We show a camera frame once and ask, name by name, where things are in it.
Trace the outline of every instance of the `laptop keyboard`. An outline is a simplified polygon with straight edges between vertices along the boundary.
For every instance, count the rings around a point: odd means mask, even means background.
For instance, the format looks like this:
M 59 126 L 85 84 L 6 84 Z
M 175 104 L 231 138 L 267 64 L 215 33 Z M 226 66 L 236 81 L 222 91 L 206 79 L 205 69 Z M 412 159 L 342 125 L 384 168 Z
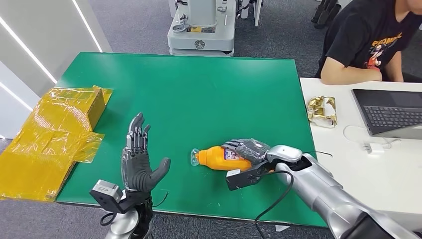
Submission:
M 403 128 L 422 123 L 422 109 L 364 106 L 372 126 Z

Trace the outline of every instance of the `laptop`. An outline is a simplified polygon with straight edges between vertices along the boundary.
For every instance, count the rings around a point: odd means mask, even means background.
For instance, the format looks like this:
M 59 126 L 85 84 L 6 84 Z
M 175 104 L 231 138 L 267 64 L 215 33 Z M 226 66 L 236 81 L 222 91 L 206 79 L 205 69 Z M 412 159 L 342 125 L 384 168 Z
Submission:
M 422 92 L 353 89 L 374 137 L 422 139 Z

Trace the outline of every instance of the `gold foil wrapper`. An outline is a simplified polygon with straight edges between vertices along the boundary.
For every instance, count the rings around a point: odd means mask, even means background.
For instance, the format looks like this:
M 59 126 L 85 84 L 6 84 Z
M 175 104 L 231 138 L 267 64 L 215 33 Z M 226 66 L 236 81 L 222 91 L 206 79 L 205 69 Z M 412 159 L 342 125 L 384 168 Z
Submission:
M 334 97 L 313 97 L 307 104 L 307 112 L 309 121 L 315 125 L 326 128 L 334 128 L 337 125 Z

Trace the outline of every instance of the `man's arm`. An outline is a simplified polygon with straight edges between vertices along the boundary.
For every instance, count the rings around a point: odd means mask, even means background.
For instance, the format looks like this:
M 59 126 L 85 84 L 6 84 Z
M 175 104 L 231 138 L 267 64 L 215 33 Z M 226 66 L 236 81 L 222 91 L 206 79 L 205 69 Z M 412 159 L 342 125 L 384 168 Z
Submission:
M 327 57 L 321 71 L 321 81 L 327 85 L 348 85 L 366 81 L 382 81 L 382 74 L 374 69 L 345 67 L 340 62 Z
M 321 70 L 321 81 L 324 84 L 347 85 L 382 80 L 382 74 L 377 70 L 349 66 L 356 53 L 370 40 L 371 26 L 360 14 L 350 14 L 336 33 Z
M 391 81 L 403 82 L 403 72 L 402 72 L 402 52 L 398 51 L 391 58 L 390 62 L 385 66 L 385 71 L 387 72 L 388 78 Z

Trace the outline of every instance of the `plastic bottle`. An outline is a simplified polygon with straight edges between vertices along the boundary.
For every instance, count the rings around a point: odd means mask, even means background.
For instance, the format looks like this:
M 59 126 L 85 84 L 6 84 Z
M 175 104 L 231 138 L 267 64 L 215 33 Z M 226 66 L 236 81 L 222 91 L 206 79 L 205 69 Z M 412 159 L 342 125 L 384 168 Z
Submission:
M 233 151 L 220 146 L 201 151 L 194 148 L 191 152 L 191 164 L 192 166 L 197 166 L 199 164 L 205 165 L 211 169 L 224 171 L 234 169 L 245 171 L 251 167 L 251 163 L 248 160 L 236 155 Z

